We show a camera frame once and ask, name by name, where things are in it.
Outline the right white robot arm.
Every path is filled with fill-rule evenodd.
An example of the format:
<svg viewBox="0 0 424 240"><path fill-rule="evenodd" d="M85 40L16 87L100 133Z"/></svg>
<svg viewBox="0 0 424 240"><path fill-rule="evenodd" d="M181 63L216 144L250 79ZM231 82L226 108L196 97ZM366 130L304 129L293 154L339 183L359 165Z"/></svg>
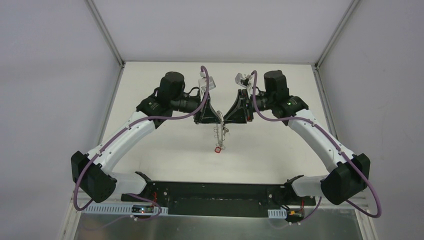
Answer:
<svg viewBox="0 0 424 240"><path fill-rule="evenodd" d="M365 154L355 154L323 129L309 106L291 95L281 70L264 74L265 91L254 87L251 75L238 73L235 82L241 86L237 98L224 116L226 124L246 124L254 113L270 110L274 117L295 131L323 162L328 175L299 175L285 183L284 200L296 205L305 196L325 197L340 205L367 188L371 161Z"/></svg>

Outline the metal key ring disc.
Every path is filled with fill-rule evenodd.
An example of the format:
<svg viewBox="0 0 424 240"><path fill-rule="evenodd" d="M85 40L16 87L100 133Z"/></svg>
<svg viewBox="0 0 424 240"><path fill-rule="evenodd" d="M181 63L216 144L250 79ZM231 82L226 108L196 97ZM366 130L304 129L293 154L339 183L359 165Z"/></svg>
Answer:
<svg viewBox="0 0 424 240"><path fill-rule="evenodd" d="M224 150L226 148L224 146L224 141L226 139L226 136L223 136L223 126L225 126L224 123L218 123L213 128L213 131L214 131L214 134L215 134L214 137L217 140L217 143L216 143L215 147L221 147L222 150Z"/></svg>

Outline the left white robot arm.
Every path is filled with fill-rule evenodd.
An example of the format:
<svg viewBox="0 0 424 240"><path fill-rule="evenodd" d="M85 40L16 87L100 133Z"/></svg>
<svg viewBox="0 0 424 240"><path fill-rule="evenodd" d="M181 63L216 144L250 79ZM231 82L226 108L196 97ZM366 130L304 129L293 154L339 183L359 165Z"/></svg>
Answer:
<svg viewBox="0 0 424 240"><path fill-rule="evenodd" d="M87 153L75 152L71 158L71 173L75 182L74 199L83 190L92 202L101 203L113 194L133 194L140 202L152 198L153 189L147 178L138 173L113 171L122 157L142 138L169 120L194 117L196 124L211 109L210 91L216 87L205 69L200 72L196 95L185 92L185 77L176 71L167 72L159 87L143 99L129 119L107 140Z"/></svg>

